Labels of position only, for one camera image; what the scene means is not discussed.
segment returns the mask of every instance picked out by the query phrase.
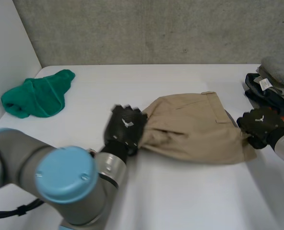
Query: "clothing tag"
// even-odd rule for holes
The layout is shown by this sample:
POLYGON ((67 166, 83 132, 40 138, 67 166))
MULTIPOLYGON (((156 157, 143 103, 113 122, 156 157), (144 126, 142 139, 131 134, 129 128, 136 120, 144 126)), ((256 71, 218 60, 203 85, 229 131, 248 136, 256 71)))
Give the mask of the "clothing tag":
POLYGON ((267 78, 265 78, 264 80, 261 80, 259 84, 260 84, 262 91, 265 91, 267 88, 273 87, 273 85, 269 82, 267 78))

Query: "green towel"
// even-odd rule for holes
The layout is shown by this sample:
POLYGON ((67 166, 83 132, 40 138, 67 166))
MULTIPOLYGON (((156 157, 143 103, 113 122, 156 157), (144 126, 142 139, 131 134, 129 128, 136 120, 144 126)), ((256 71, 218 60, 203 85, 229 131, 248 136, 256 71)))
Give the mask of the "green towel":
POLYGON ((64 108, 64 94, 74 77, 72 71, 64 69, 44 78, 27 78, 21 86, 4 93, 2 105, 6 112, 19 118, 53 116, 64 108))

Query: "white tabletop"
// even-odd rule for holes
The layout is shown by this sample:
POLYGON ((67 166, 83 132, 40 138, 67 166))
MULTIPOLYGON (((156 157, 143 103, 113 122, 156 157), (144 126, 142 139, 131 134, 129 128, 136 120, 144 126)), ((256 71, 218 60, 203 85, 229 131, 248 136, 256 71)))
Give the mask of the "white tabletop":
MULTIPOLYGON (((258 65, 52 66, 76 74, 64 110, 50 118, 19 119, 5 114, 0 127, 19 129, 55 147, 99 150, 114 104, 144 109, 159 96, 217 92, 236 120, 252 109, 243 81, 258 65)), ((141 150, 106 230, 284 230, 284 162, 270 147, 236 165, 181 162, 141 150)), ((48 205, 29 214, 26 230, 56 230, 61 216, 48 205)))

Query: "beige trousers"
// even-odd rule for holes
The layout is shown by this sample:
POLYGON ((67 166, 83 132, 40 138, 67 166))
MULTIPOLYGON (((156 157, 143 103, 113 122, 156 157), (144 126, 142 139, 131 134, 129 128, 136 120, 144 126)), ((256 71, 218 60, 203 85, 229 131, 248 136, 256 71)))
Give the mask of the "beige trousers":
POLYGON ((234 164, 256 157, 215 92, 160 97, 144 112, 149 120, 140 147, 180 160, 211 164, 234 164))

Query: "white glove logo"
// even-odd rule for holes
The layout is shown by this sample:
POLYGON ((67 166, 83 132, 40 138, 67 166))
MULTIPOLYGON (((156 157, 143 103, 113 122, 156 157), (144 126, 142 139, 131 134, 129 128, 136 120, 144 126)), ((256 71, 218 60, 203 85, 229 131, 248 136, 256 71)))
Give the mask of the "white glove logo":
POLYGON ((264 118, 264 115, 262 116, 261 119, 255 119, 255 121, 261 121, 261 122, 263 122, 263 118, 264 118))
POLYGON ((131 121, 129 123, 127 123, 126 121, 124 121, 124 119, 122 119, 122 122, 124 123, 126 128, 134 125, 131 121))

